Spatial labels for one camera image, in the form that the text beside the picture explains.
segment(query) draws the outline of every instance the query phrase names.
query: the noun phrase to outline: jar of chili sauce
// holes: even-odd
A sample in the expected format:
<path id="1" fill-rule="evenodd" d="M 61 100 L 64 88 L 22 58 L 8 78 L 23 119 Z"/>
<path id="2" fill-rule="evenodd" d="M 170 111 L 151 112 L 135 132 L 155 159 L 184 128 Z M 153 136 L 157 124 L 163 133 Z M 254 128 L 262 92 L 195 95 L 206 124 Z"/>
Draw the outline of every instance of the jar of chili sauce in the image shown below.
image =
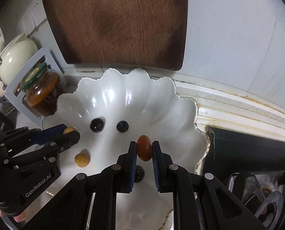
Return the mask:
<path id="1" fill-rule="evenodd" d="M 21 91 L 26 94 L 27 104 L 44 117 L 56 112 L 58 97 L 68 92 L 59 74 L 45 62 L 26 74 Z"/>

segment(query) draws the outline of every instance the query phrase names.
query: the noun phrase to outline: wooden cutting board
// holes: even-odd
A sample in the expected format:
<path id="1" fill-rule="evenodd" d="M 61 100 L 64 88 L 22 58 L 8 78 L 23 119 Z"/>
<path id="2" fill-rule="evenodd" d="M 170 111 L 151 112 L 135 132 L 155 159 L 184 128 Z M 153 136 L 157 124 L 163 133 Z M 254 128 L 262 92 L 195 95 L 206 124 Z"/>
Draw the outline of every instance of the wooden cutting board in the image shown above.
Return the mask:
<path id="1" fill-rule="evenodd" d="M 188 0 L 43 0 L 67 63 L 179 70 Z"/>

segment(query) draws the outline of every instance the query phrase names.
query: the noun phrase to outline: cream-colored pot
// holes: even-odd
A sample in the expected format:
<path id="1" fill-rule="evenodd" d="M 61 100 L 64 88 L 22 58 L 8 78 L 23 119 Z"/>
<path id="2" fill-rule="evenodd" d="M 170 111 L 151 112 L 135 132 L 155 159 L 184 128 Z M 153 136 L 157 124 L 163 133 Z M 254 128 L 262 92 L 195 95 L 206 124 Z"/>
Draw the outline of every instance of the cream-colored pot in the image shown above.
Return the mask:
<path id="1" fill-rule="evenodd" d="M 19 34 L 0 54 L 0 77 L 5 85 L 9 85 L 22 66 L 38 51 L 37 45 L 26 36 L 26 33 Z"/>

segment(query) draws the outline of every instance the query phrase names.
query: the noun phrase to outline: dark round fruit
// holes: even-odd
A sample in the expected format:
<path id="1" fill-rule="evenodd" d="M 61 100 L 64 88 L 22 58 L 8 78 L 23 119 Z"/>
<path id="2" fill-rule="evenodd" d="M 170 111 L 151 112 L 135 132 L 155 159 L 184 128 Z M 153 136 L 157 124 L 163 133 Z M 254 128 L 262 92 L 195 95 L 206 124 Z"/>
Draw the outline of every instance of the dark round fruit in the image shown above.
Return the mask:
<path id="1" fill-rule="evenodd" d="M 93 119 L 90 123 L 90 129 L 95 133 L 101 132 L 103 128 L 104 128 L 104 121 L 101 118 L 97 117 Z"/>
<path id="2" fill-rule="evenodd" d="M 136 165 L 134 183 L 141 182 L 144 176 L 145 176 L 144 168 L 139 165 Z"/>
<path id="3" fill-rule="evenodd" d="M 122 120 L 119 123 L 117 123 L 117 131 L 123 133 L 126 132 L 128 129 L 129 129 L 129 124 L 126 121 Z"/>

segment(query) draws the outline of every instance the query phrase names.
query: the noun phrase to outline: metal screw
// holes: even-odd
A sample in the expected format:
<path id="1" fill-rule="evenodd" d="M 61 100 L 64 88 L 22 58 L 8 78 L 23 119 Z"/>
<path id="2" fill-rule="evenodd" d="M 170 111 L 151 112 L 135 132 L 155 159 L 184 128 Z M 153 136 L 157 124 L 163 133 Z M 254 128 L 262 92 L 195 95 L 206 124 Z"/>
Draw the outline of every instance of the metal screw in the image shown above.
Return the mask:
<path id="1" fill-rule="evenodd" d="M 170 165 L 169 165 L 169 168 L 170 168 L 171 170 L 177 170 L 179 167 L 178 167 L 178 165 L 176 165 L 176 164 L 170 164 Z"/>
<path id="2" fill-rule="evenodd" d="M 48 160 L 49 160 L 51 163 L 53 163 L 53 162 L 56 161 L 56 158 L 52 156 L 52 157 L 50 157 Z"/>
<path id="3" fill-rule="evenodd" d="M 85 178 L 85 174 L 84 174 L 84 173 L 79 173 L 79 174 L 77 174 L 75 177 L 76 177 L 76 179 L 78 179 L 78 180 L 82 180 L 82 179 Z"/>
<path id="4" fill-rule="evenodd" d="M 205 178 L 208 179 L 208 180 L 211 180 L 214 178 L 214 176 L 211 174 L 211 173 L 206 173 L 205 175 Z"/>
<path id="5" fill-rule="evenodd" d="M 120 166 L 119 164 L 113 164 L 113 165 L 111 166 L 111 169 L 112 169 L 112 170 L 120 170 L 120 169 L 121 169 L 121 166 Z"/>

